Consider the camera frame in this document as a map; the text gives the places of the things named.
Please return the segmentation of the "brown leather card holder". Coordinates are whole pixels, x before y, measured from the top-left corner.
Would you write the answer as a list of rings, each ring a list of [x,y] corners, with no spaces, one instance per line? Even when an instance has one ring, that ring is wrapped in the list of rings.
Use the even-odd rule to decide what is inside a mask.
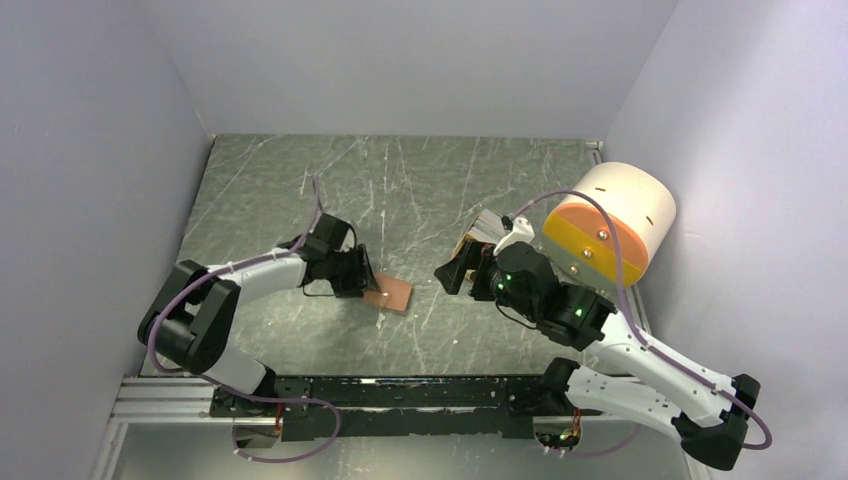
[[[375,278],[378,290],[365,291],[363,303],[375,308],[405,312],[413,292],[413,285],[382,273],[376,273]]]

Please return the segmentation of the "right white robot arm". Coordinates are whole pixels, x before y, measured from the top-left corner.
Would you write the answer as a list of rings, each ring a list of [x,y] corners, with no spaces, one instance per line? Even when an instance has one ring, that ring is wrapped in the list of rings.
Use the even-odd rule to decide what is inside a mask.
[[[549,340],[594,356],[629,374],[601,374],[576,361],[556,358],[541,377],[542,406],[558,415],[595,410],[652,428],[679,442],[694,460],[731,470],[755,422],[770,447],[773,436],[755,411],[761,385],[747,374],[729,377],[705,368],[634,326],[593,290],[561,281],[548,258],[525,242],[496,250],[465,243],[435,278],[449,295],[464,280],[476,301],[509,308],[520,324]]]

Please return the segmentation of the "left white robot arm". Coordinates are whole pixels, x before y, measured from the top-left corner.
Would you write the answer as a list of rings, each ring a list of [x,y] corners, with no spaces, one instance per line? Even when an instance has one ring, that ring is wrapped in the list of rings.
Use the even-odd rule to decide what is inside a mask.
[[[273,293],[329,283],[337,298],[379,292],[367,249],[351,224],[322,213],[307,232],[266,253],[228,264],[176,264],[142,318],[138,340],[149,359],[237,391],[237,403],[261,416],[277,400],[274,370],[230,345],[237,309]]]

